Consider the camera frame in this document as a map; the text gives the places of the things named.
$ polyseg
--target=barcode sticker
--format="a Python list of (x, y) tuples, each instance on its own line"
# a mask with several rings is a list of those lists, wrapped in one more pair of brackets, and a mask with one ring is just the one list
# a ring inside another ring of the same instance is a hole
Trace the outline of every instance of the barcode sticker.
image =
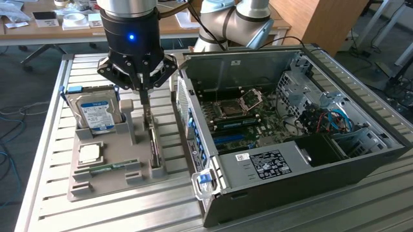
[(243, 161), (243, 160), (249, 160), (250, 159), (250, 154), (249, 153), (243, 153), (239, 155), (235, 155), (237, 161)]

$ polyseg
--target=motherboard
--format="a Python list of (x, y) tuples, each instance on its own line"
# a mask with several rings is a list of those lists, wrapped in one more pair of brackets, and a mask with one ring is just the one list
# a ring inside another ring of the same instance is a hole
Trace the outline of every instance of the motherboard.
[(239, 98), (200, 103), (219, 154), (278, 144), (297, 135), (275, 112), (273, 95), (257, 88), (242, 93)]

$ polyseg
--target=blue led light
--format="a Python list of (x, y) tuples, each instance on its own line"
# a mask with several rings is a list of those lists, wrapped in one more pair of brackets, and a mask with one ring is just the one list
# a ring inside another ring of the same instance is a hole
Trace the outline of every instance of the blue led light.
[(135, 41), (135, 39), (136, 39), (135, 35), (134, 34), (128, 34), (128, 40), (130, 41)]

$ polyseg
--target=white label sticker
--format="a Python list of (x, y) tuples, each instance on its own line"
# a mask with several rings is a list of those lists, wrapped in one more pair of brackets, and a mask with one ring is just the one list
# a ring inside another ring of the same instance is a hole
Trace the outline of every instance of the white label sticker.
[(250, 154), (249, 153), (243, 153), (239, 155), (235, 155), (237, 161), (243, 161), (243, 160), (249, 160), (250, 159)]
[(103, 131), (115, 126), (112, 115), (107, 112), (110, 108), (107, 101), (84, 103), (80, 106), (91, 129)]

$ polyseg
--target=red cable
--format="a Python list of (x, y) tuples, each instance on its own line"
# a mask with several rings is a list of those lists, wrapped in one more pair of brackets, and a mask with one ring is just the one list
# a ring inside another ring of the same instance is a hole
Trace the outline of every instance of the red cable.
[(322, 117), (325, 116), (325, 114), (326, 114), (326, 113), (323, 113), (323, 114), (319, 115), (318, 124), (317, 124), (317, 132), (318, 132), (318, 130), (319, 130), (319, 123), (321, 123), (321, 119), (322, 119)]

